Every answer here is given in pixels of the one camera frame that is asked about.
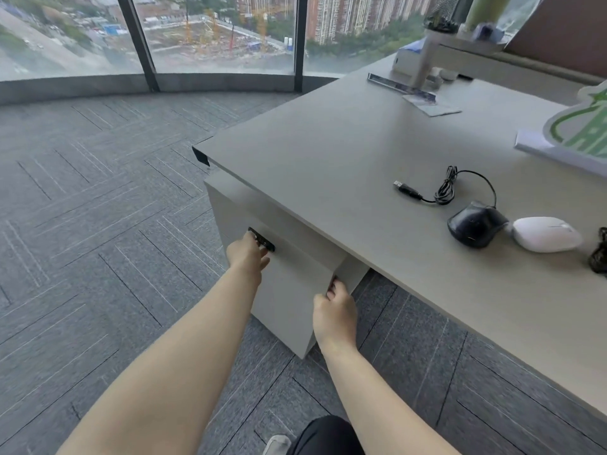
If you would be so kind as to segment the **brown partition panel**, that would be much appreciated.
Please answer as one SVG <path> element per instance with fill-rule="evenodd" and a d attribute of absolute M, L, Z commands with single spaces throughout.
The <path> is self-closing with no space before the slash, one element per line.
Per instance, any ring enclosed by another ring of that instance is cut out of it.
<path fill-rule="evenodd" d="M 607 0 L 542 0 L 505 52 L 607 77 Z"/>

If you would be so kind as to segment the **small blue white item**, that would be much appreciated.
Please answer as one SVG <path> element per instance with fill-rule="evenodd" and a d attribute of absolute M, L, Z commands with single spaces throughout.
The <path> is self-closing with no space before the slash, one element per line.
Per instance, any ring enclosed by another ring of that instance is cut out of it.
<path fill-rule="evenodd" d="M 472 40 L 475 42 L 487 42 L 491 44 L 500 44 L 505 37 L 505 32 L 499 29 L 493 23 L 479 23 L 472 31 Z"/>

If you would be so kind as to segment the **grey window sill ledge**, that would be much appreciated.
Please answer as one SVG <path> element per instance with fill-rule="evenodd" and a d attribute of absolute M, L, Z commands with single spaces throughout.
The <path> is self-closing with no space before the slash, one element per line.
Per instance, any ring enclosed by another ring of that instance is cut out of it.
<path fill-rule="evenodd" d="M 157 73 L 154 85 L 141 74 L 0 81 L 0 106 L 123 94 L 199 91 L 307 93 L 343 76 L 340 74 L 297 77 L 262 73 Z"/>

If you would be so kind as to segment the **person's black trouser leg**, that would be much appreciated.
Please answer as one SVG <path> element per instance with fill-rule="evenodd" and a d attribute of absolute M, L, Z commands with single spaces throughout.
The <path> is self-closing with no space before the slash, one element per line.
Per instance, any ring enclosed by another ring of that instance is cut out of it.
<path fill-rule="evenodd" d="M 352 425 L 339 416 L 311 421 L 286 455 L 365 455 Z"/>

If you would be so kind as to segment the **blue and white box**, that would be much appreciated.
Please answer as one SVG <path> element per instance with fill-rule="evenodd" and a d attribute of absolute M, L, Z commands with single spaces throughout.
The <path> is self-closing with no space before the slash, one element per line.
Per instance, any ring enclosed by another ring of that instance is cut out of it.
<path fill-rule="evenodd" d="M 414 78 L 421 67 L 423 46 L 424 39 L 400 47 L 394 58 L 392 70 Z"/>

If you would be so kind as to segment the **white booklet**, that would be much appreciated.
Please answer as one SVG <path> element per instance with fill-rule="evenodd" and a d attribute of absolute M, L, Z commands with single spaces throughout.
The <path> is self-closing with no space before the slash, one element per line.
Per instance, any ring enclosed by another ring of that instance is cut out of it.
<path fill-rule="evenodd" d="M 552 145 L 540 132 L 519 130 L 513 147 L 607 179 L 607 158 L 597 158 L 559 145 Z"/>

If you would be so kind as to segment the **silver metal bar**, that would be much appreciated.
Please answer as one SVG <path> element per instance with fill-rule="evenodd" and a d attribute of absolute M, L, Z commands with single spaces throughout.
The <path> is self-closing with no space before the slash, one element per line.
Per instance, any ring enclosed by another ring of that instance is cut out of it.
<path fill-rule="evenodd" d="M 396 82 L 386 77 L 382 77 L 373 73 L 368 73 L 367 80 L 385 88 L 389 88 L 393 91 L 399 92 L 402 95 L 410 95 L 420 98 L 431 104 L 436 103 L 436 95 L 419 88 L 414 88 L 410 85 Z"/>

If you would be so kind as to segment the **person's white shoe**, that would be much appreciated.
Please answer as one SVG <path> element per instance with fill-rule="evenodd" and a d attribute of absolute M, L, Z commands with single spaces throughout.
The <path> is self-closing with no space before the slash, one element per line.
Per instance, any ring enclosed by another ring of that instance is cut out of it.
<path fill-rule="evenodd" d="M 284 434 L 271 436 L 262 455 L 287 455 L 291 444 L 290 438 Z"/>

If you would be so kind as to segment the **black mesh pen holder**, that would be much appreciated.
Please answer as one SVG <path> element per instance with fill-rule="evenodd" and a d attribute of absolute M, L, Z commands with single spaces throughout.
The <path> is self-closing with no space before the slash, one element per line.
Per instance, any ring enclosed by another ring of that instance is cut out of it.
<path fill-rule="evenodd" d="M 463 22 L 463 9 L 467 0 L 430 0 L 423 20 L 426 30 L 444 34 L 457 34 Z"/>

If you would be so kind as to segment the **person's left hand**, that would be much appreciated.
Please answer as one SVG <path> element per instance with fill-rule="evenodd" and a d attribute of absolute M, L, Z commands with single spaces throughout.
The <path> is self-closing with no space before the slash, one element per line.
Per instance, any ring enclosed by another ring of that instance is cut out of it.
<path fill-rule="evenodd" d="M 226 248 L 226 257 L 230 269 L 246 274 L 254 281 L 255 287 L 259 287 L 262 281 L 262 272 L 259 271 L 259 251 L 267 250 L 259 246 L 253 234 L 248 231 Z"/>

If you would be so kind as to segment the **white wireless mouse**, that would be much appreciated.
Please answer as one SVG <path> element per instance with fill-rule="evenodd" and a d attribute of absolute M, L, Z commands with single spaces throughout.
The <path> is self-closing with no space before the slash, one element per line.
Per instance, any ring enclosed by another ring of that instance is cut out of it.
<path fill-rule="evenodd" d="M 549 216 L 530 216 L 511 223 L 513 240 L 530 252 L 558 253 L 579 248 L 584 240 L 567 222 Z"/>

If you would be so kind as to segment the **grey drawer cabinet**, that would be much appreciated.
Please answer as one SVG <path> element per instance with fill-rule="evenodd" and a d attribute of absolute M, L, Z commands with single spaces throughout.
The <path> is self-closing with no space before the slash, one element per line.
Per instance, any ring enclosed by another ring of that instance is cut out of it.
<path fill-rule="evenodd" d="M 316 343 L 314 296 L 325 294 L 334 277 L 353 292 L 369 266 L 221 170 L 207 177 L 205 185 L 225 247 L 248 229 L 273 245 L 252 314 L 304 359 Z"/>

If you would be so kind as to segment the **green and white sign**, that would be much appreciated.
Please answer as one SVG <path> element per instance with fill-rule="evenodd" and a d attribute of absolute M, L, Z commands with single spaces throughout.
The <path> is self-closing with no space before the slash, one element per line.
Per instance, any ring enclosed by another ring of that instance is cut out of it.
<path fill-rule="evenodd" d="M 551 145 L 607 166 L 607 80 L 582 87 L 577 103 L 549 118 L 542 133 Z"/>

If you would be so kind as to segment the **black wired mouse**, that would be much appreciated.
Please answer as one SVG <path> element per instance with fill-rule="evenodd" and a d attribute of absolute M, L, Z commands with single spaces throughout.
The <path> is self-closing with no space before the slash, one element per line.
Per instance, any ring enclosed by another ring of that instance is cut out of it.
<path fill-rule="evenodd" d="M 462 173 L 483 179 L 492 193 L 492 203 L 486 205 L 479 201 L 472 201 L 447 220 L 447 229 L 460 244 L 472 249 L 483 249 L 509 223 L 505 215 L 497 210 L 497 192 L 487 177 L 473 170 L 460 170 L 456 166 L 449 166 L 444 181 L 435 192 L 433 199 L 425 198 L 420 192 L 400 181 L 394 181 L 393 187 L 399 193 L 419 203 L 447 206 L 455 198 L 455 183 Z"/>

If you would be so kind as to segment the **grey desk riser shelf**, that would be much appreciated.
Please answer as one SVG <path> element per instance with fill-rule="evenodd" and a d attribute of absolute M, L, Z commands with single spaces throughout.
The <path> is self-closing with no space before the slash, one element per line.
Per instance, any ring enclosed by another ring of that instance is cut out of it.
<path fill-rule="evenodd" d="M 562 105 L 577 102 L 580 89 L 606 79 L 504 52 L 505 43 L 426 30 L 412 85 L 421 87 L 432 68 L 445 68 L 509 90 Z"/>

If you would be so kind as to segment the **person's right hand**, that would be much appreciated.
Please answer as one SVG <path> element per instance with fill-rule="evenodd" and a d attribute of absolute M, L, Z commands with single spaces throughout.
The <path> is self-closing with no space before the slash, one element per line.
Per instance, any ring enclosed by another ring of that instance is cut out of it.
<path fill-rule="evenodd" d="M 334 278 L 331 285 L 337 287 L 335 302 L 327 301 L 326 294 L 313 298 L 313 330 L 323 355 L 357 349 L 358 312 L 354 299 L 338 278 Z"/>

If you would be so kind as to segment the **pale paper card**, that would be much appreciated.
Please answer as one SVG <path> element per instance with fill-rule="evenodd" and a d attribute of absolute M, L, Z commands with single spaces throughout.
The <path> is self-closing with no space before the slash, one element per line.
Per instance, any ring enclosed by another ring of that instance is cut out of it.
<path fill-rule="evenodd" d="M 455 106 L 440 102 L 434 94 L 405 94 L 402 97 L 428 117 L 446 116 L 462 112 L 461 109 Z"/>

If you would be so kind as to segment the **pale green cylinder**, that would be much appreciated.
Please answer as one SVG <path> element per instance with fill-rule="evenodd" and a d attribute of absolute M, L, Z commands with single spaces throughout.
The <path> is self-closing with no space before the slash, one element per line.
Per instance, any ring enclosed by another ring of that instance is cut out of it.
<path fill-rule="evenodd" d="M 473 32 L 481 23 L 497 24 L 511 0 L 473 0 L 463 31 Z"/>

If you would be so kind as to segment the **dark window frame post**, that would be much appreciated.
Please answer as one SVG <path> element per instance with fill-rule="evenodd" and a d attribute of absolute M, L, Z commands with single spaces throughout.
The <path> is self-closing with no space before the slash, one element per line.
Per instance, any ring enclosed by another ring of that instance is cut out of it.
<path fill-rule="evenodd" d="M 308 0 L 296 0 L 294 33 L 294 92 L 303 93 L 303 66 L 307 30 Z"/>
<path fill-rule="evenodd" d="M 156 67 L 146 41 L 137 9 L 133 0 L 117 0 L 123 14 L 127 30 L 131 36 L 135 52 L 143 71 L 143 75 L 152 93 L 159 93 L 160 86 L 156 78 Z"/>

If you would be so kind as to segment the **person's left forearm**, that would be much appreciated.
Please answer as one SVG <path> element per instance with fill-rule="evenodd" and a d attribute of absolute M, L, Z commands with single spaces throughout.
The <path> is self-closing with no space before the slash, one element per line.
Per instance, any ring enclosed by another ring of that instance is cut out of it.
<path fill-rule="evenodd" d="M 230 268 L 117 376 L 57 455 L 195 455 L 260 283 L 259 269 Z"/>

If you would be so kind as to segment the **black drawer handle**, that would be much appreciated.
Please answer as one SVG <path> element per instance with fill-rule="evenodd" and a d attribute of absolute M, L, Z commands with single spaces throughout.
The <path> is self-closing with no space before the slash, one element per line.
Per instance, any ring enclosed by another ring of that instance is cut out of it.
<path fill-rule="evenodd" d="M 255 241 L 259 246 L 264 247 L 268 252 L 276 252 L 276 246 L 264 236 L 262 236 L 258 231 L 254 230 L 251 227 L 248 227 L 248 232 L 253 234 Z"/>

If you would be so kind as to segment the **person's right forearm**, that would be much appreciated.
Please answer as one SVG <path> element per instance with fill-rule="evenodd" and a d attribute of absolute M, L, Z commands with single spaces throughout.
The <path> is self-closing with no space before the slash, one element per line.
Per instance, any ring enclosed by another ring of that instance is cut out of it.
<path fill-rule="evenodd" d="M 461 455 L 391 389 L 355 344 L 320 349 L 366 455 Z"/>

